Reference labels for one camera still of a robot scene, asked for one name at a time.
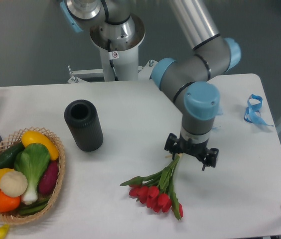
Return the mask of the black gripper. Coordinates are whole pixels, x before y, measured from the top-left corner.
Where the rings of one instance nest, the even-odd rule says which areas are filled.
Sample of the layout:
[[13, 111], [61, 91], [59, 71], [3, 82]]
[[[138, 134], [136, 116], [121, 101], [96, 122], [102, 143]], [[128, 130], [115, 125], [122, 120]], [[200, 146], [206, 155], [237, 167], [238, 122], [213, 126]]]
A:
[[201, 143], [196, 143], [192, 139], [184, 139], [182, 136], [177, 138], [175, 134], [170, 133], [167, 137], [164, 150], [172, 155], [172, 160], [174, 160], [176, 154], [179, 153], [185, 153], [196, 157], [203, 163], [202, 171], [204, 171], [206, 167], [216, 167], [219, 154], [219, 149], [207, 148], [208, 140], [209, 139], [203, 139]]

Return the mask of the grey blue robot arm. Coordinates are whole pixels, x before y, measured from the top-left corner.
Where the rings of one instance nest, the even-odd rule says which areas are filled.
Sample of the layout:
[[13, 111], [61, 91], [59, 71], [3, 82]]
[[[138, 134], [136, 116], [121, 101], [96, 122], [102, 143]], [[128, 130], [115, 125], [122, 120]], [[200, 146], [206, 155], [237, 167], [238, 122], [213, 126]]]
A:
[[[220, 35], [203, 1], [171, 0], [169, 5], [193, 55], [183, 62], [164, 58], [151, 71], [151, 79], [182, 113], [180, 135], [170, 134], [165, 149], [215, 167], [219, 151], [207, 148], [207, 142], [220, 94], [209, 80], [236, 66], [241, 50], [235, 40]], [[105, 81], [138, 78], [145, 28], [128, 0], [63, 0], [60, 6], [76, 32], [89, 32], [100, 52]]]

